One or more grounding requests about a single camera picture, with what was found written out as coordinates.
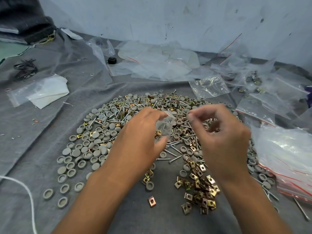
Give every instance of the gray cloth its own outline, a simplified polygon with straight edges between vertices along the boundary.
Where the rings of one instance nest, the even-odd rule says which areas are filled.
[[[19,63],[20,59],[29,58],[37,59],[35,63],[40,72],[25,82],[12,82],[12,65]],[[83,123],[85,115],[93,108],[100,108],[103,103],[128,93],[145,94],[160,89],[170,93],[176,89],[177,94],[195,97],[188,82],[157,82],[121,76],[114,78],[114,83],[111,84],[112,79],[92,55],[91,48],[83,40],[70,40],[59,32],[54,42],[6,60],[0,65],[0,72],[0,133],[5,134],[0,137],[0,174],[7,174],[29,187],[34,198],[35,219],[40,234],[48,234],[53,230],[78,195],[74,191],[74,185],[85,182],[87,173],[91,171],[91,165],[88,164],[83,170],[77,169],[77,175],[67,180],[66,183],[71,186],[71,191],[66,195],[70,200],[69,205],[63,210],[58,209],[57,201],[62,196],[59,192],[61,185],[57,182],[57,169],[61,165],[56,163],[56,159],[62,155],[69,136],[76,134],[76,129]],[[15,89],[27,85],[33,80],[51,75],[52,72],[68,79],[68,96],[42,110],[35,108],[30,102],[17,108],[11,106],[5,95],[5,88]],[[214,103],[219,101],[234,104],[228,95],[212,99]],[[34,118],[39,122],[33,126]],[[185,190],[174,187],[182,166],[182,159],[170,165],[167,161],[157,161],[152,178],[154,190],[147,192],[139,181],[121,204],[109,233],[240,233],[236,218],[223,193],[216,198],[217,209],[208,216],[200,215],[198,207],[193,207],[191,214],[184,215],[181,204],[185,203]],[[42,195],[48,188],[53,188],[55,195],[51,200],[45,201]],[[274,205],[295,233],[310,233],[311,224],[304,220],[296,204],[276,190],[273,192],[280,199],[280,202],[273,201]],[[153,208],[148,204],[150,196],[154,196],[157,203]],[[23,187],[12,181],[2,181],[0,207],[1,234],[32,233],[30,202]],[[304,208],[312,217],[311,210]]]

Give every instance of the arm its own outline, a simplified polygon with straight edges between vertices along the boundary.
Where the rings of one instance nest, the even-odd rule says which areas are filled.
[[[217,118],[208,133],[202,121]],[[232,207],[243,233],[291,234],[262,187],[246,166],[250,131],[223,105],[191,110],[188,119],[199,138],[205,161]]]
[[[107,160],[91,174],[52,234],[107,232],[124,197],[165,149],[167,138],[154,143],[154,135],[155,123],[166,116],[146,107],[124,126]]]

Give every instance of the person's right hand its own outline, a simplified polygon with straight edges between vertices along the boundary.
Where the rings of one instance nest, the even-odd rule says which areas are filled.
[[[207,132],[202,121],[217,118]],[[221,104],[205,105],[188,114],[202,147],[208,169],[217,182],[232,182],[248,175],[246,166],[250,130]]]

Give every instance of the person's left hand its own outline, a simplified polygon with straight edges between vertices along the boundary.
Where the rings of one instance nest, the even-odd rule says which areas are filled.
[[[119,132],[99,171],[109,171],[117,180],[123,179],[130,186],[134,185],[166,147],[167,137],[157,143],[154,140],[156,122],[167,116],[163,111],[143,108]]]

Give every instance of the white cord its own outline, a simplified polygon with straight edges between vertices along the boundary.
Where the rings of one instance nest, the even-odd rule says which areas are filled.
[[[19,180],[17,179],[14,179],[14,178],[11,178],[11,177],[4,177],[4,176],[0,176],[0,178],[3,178],[3,179],[7,179],[7,180],[11,180],[11,181],[14,181],[18,184],[20,184],[21,186],[23,186],[28,194],[29,194],[29,197],[30,197],[30,205],[32,207],[32,224],[33,224],[33,232],[34,234],[37,234],[37,230],[36,230],[36,223],[35,223],[35,208],[34,208],[34,200],[32,199],[32,193],[30,192],[29,188],[23,183],[23,182],[20,182]]]

